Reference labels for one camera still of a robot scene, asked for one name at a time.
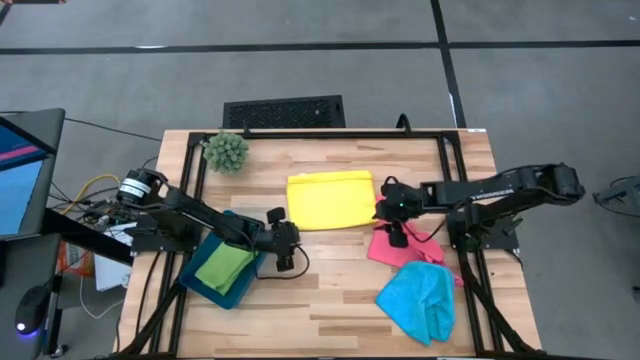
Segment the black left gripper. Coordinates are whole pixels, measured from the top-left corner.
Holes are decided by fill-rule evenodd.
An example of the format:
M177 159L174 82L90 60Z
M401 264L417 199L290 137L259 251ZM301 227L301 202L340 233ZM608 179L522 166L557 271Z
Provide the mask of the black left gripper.
M277 207L267 212L268 227L261 226L253 236L251 248L256 251L270 252L279 256L276 262L278 271L289 271L294 268L293 252L300 241L297 226L285 220L286 212L283 207Z

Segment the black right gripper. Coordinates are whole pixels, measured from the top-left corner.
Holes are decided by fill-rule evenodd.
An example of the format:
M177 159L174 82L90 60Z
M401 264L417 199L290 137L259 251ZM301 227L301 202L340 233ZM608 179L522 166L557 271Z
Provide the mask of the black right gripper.
M375 218L380 220L408 220L425 213L423 194L420 189L404 183L385 183L381 186L382 199L376 203ZM407 248L408 239L403 223L391 221L385 224L389 243L395 248Z

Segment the green microfiber towel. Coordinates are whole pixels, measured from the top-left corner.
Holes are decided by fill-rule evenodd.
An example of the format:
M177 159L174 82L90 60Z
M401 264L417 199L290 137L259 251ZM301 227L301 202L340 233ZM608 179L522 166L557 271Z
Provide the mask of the green microfiber towel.
M257 254L221 243L196 270L195 277L215 292L226 295Z

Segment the yellow microfiber towel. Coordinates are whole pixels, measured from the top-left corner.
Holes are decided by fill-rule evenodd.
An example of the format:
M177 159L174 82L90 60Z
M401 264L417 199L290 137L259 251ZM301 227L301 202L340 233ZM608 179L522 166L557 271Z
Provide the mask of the yellow microfiber towel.
M301 231L370 225L376 205L373 176L366 170L289 176L289 217Z

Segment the pink microfiber towel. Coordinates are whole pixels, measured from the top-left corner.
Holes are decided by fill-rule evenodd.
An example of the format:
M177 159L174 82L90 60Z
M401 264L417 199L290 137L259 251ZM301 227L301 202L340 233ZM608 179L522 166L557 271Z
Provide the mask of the pink microfiber towel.
M369 244L367 257L383 264L403 267L412 261L423 261L446 267L445 251L437 240L431 239L424 242L430 236L428 232L419 231L413 221L404 224L404 234L407 236L408 246L405 248L394 247L390 244L390 235L386 231L388 222L377 220L373 235Z

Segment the blue microfiber towel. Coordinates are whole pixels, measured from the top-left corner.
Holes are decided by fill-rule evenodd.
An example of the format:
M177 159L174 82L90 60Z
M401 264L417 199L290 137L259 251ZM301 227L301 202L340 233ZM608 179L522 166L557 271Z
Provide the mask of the blue microfiber towel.
M405 264L376 297L376 305L410 338L447 342L456 322L455 279L446 267Z

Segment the teal plastic bin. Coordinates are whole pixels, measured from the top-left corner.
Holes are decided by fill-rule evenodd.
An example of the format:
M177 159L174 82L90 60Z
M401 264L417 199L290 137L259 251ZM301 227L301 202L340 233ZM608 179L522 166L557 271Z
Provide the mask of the teal plastic bin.
M250 285L255 279L255 267L260 267L263 264L266 255L258 252L256 254L256 258L239 273L227 293L222 295L218 291L209 288L195 276L196 271L210 258L221 244L223 244L223 240L213 232L210 232L202 241L200 247L195 251L192 259L181 271L179 275L179 282L189 290L205 297L210 302L223 309L229 310L236 307L241 302L241 299L247 293Z

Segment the green artificial plant ball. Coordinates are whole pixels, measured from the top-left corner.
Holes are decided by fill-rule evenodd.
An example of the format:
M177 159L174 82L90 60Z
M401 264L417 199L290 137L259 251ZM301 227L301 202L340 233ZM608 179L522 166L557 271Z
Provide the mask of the green artificial plant ball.
M221 132L205 140L202 145L207 166L223 175L239 173L249 153L247 141L235 133Z

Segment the white paper sheet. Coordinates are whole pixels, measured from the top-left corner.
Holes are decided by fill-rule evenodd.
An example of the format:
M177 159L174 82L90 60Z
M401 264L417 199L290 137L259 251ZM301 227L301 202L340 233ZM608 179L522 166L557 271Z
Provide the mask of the white paper sheet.
M128 235L125 230L134 228L136 225L137 223L133 222L112 226L106 229L104 234L131 248L133 237ZM94 268L97 291L103 292L117 286L124 288L128 286L132 269L131 265L125 265L106 257L95 255Z

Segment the black slanted desk bar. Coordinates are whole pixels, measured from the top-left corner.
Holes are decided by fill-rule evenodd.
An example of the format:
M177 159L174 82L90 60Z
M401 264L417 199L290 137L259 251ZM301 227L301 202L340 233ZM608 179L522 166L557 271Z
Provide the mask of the black slanted desk bar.
M124 265L131 266L134 261L126 244L51 209L44 212L40 233L60 235L68 243Z

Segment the orange package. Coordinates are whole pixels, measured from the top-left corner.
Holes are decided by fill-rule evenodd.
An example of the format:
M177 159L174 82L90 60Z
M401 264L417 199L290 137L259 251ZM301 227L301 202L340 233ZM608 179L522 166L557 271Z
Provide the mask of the orange package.
M95 275L93 253L62 241L58 248L56 271L81 277L93 277Z

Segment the black computer mouse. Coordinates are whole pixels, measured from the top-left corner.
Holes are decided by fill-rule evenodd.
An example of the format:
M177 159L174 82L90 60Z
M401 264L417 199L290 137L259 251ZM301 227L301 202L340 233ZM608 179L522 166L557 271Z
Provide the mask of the black computer mouse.
M20 335L31 335L44 321L50 291L47 286L38 285L25 292L15 312L15 328Z

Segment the grey side desk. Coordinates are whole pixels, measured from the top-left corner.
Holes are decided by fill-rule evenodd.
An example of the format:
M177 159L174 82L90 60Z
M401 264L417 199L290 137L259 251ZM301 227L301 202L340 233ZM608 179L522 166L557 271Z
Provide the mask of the grey side desk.
M0 360L37 360L49 351L50 328L59 327L57 269L60 237L50 234L9 242L6 246L4 282L0 287ZM29 289L47 285L49 295L43 320L31 333L18 332L16 310Z

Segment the computer monitor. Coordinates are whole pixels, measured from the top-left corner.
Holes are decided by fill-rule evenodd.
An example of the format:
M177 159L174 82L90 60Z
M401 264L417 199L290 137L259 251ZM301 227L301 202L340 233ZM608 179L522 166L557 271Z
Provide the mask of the computer monitor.
M0 114L0 241L40 232L66 112Z

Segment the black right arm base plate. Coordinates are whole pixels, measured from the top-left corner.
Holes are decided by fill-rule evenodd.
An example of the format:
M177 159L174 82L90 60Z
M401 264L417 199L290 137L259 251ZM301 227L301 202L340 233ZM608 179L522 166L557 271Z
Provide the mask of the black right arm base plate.
M492 210L491 205L467 204L451 213L446 225L454 248L476 252L518 249L516 228L521 222L517 215Z

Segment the black aluminium table frame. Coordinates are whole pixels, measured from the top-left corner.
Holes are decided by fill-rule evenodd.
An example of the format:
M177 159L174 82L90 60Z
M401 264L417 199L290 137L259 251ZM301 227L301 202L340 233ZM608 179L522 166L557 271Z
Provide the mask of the black aluminium table frame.
M376 183L394 175L416 185L480 179L495 171L480 130L254 130L246 168L236 177L206 169L200 146L205 138L203 130L167 131L157 170L211 207L256 218L284 205L288 177L301 173L368 170ZM187 257L139 255L115 360L466 357L507 348L494 321L464 289L455 292L456 323L447 342L423 346L406 336L376 306L394 269L367 257L371 238L366 226L306 232L293 279L278 279L268 258L236 308L225 310L180 290L162 316L155 311Z

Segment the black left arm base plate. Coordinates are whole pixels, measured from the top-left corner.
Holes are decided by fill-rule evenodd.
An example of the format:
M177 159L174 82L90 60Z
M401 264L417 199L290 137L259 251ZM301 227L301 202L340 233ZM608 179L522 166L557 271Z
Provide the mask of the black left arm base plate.
M201 232L202 226L194 220L171 211L143 214L135 227L126 230L133 237L134 252L193 252Z

